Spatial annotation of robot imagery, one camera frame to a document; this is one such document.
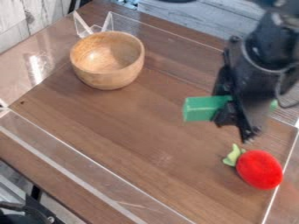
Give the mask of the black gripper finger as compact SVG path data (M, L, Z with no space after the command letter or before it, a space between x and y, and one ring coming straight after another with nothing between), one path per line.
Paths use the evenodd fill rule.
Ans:
M267 112L257 113L253 111L248 114L241 111L237 112L236 126L243 144L252 142L255 138L263 133L267 117Z
M212 121L217 127L236 126L239 120L239 111L233 101L227 101L224 106L217 110Z

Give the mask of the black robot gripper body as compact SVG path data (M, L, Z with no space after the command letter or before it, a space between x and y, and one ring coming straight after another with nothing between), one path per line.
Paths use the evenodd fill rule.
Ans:
M252 113L267 112L272 101L280 107L291 108L295 104L283 105L280 98L299 81L299 59L289 53L272 58L261 54L261 47L251 38L232 36L223 52L223 67L212 89L212 95L231 95L237 111Z

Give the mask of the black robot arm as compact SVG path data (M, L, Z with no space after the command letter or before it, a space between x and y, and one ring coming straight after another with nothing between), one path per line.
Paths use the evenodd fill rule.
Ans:
M217 126L237 127L245 143L263 132L272 102L299 82L299 0L252 0L265 13L245 37L232 36L223 52L212 94L229 97L212 117Z

